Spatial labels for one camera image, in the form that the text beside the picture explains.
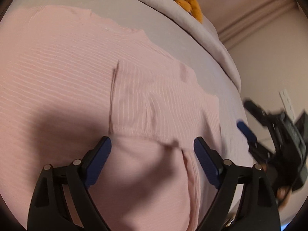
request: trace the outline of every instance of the bed sheet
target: bed sheet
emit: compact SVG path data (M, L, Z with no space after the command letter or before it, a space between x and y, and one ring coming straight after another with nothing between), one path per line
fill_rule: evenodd
M221 122L222 157L231 159L235 164L251 166L252 158L248 153L245 138L236 128L236 121L246 121L239 92L225 74L220 65L187 32L172 20L138 0L14 0L7 13L23 6L68 5L91 9L103 18L111 18L121 26L143 29L148 38L156 45L194 69L198 82L204 91L219 98ZM208 188L203 177L203 191L212 191L208 199L203 199L207 206L213 199L215 190ZM239 199L240 192L234 197ZM207 208L200 209L203 216Z

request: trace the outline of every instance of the orange plush foot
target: orange plush foot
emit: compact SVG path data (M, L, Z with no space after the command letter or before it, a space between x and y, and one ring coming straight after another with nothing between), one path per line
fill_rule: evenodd
M187 1L184 0L174 0L178 5L185 9L188 13L192 11L192 7Z
M192 16L194 18L196 18L197 21L202 23L202 21L203 21L202 11L201 11L201 8L200 8L197 0L184 0L184 1L187 1L190 4L190 6L192 8L192 10L191 10Z

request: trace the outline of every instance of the bed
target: bed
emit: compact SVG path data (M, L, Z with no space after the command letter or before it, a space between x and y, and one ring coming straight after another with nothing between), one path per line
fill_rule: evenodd
M198 39L198 34L185 28L185 20L176 20L166 16L162 10L157 11L140 0L14 0L6 15L14 12L20 7L37 7L45 5L65 5L90 9L102 18L110 18L117 24L135 29L142 29L151 42L168 52L170 55L191 67L197 76L198 82L203 90L209 94L216 95L219 99L219 117L221 125L222 157L231 159L235 164L251 166L252 158L248 153L246 139L236 128L238 119L246 121L244 108L242 106L239 91L240 80L237 78L235 66L230 70L224 65L224 58L228 58L226 50L219 50L222 44L218 40L217 32L213 25L205 18L203 31L215 44L203 44ZM6 15L0 23L0 36L6 21ZM6 71L6 64L0 64L0 74ZM25 227L27 222L27 208L16 209L14 195L18 194L18 178L14 182L14 189L5 185L8 176L18 169L12 165L10 172L8 168L1 168L0 194L2 195L11 212L17 220ZM210 201L214 198L215 190L212 187L203 186L202 194L206 195L201 200L199 216L204 216ZM234 197L233 206L240 198L239 190Z

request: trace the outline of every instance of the striped fabric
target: striped fabric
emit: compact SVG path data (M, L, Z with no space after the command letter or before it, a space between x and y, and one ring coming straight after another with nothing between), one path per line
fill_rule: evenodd
M111 229L197 227L193 139L221 152L221 137L218 99L191 68L143 31L79 8L15 10L0 36L0 193L23 226L43 165L67 165L109 135L90 194Z

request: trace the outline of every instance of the beige wall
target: beige wall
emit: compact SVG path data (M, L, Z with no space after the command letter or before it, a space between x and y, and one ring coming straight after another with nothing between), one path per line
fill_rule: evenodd
M278 92L286 88L295 117L303 108L308 111L308 20L299 10L280 16L229 52L241 75L242 98L249 97L266 110L277 110L283 107ZM270 136L249 115L248 122L259 140ZM281 212L283 223L298 212L307 195L308 182Z

